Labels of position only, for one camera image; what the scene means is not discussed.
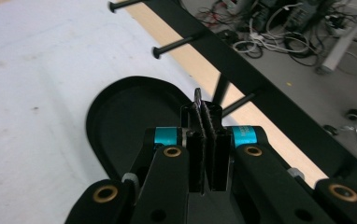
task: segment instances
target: black plastic part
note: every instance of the black plastic part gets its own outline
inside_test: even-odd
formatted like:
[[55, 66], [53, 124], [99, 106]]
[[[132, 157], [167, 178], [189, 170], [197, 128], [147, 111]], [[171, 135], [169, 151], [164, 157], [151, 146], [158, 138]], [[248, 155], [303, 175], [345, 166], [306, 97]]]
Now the black plastic part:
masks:
[[[103, 186], [117, 188], [117, 196], [109, 202], [98, 203], [93, 199], [96, 191]], [[132, 182], [101, 180], [89, 186], [74, 204], [65, 224], [110, 224], [129, 223], [135, 197]]]
[[152, 49], [152, 55], [156, 58], [156, 59], [159, 59], [159, 57], [161, 56], [161, 54], [164, 54], [172, 49], [176, 49], [182, 45], [185, 45], [185, 44], [188, 44], [190, 43], [191, 41], [194, 40], [194, 37], [193, 36], [188, 36], [188, 37], [185, 37], [183, 39], [180, 39], [176, 42], [173, 42], [169, 45], [166, 45], [166, 46], [163, 46], [161, 48], [153, 48]]
[[[246, 147], [258, 148], [261, 155], [248, 154]], [[257, 220], [255, 223], [334, 223], [319, 208], [312, 197], [300, 187], [296, 180], [270, 153], [269, 149], [260, 145], [242, 145], [235, 151], [235, 184], [245, 188], [233, 187], [238, 195], [238, 204], [249, 201], [256, 208], [255, 215], [244, 217], [245, 220]]]
[[115, 9], [119, 9], [121, 7], [128, 7], [133, 4], [143, 2], [143, 1], [147, 1], [147, 0], [127, 0], [127, 1], [119, 2], [119, 3], [109, 2], [108, 7], [109, 7], [109, 10], [111, 10], [111, 12], [115, 13]]
[[180, 108], [190, 102], [176, 86], [151, 77], [127, 77], [100, 92], [89, 109], [86, 132], [108, 176], [121, 179], [143, 147], [145, 130], [178, 127]]
[[[165, 150], [170, 147], [178, 149], [180, 154], [177, 157], [166, 156]], [[186, 148], [158, 148], [131, 223], [186, 223], [188, 176], [189, 154]]]
[[143, 147], [138, 152], [130, 168], [130, 173], [136, 174], [140, 187], [143, 186], [153, 159], [155, 128], [149, 128], [144, 133]]
[[213, 103], [217, 105], [221, 105], [222, 100], [224, 99], [225, 93], [227, 92], [229, 87], [228, 79], [220, 75], [219, 82], [217, 82], [216, 90], [214, 91]]
[[240, 98], [239, 100], [237, 100], [236, 102], [234, 102], [231, 105], [228, 105], [227, 107], [225, 107], [222, 111], [222, 117], [226, 117], [229, 114], [231, 114], [232, 112], [236, 111], [239, 107], [241, 107], [242, 105], [248, 103], [249, 101], [251, 101], [251, 99], [253, 99], [256, 96], [256, 93], [250, 93], [242, 98]]
[[350, 199], [355, 197], [353, 198], [354, 195], [346, 188], [357, 194], [357, 186], [353, 183], [341, 179], [323, 179], [316, 184], [314, 198], [336, 223], [357, 223], [357, 201], [350, 202]]
[[222, 108], [202, 101], [202, 122], [207, 133], [206, 174], [212, 191], [226, 191], [232, 133], [221, 125]]
[[190, 153], [190, 192], [204, 193], [207, 134], [197, 103], [184, 105], [181, 110], [181, 127], [187, 128], [186, 148]]

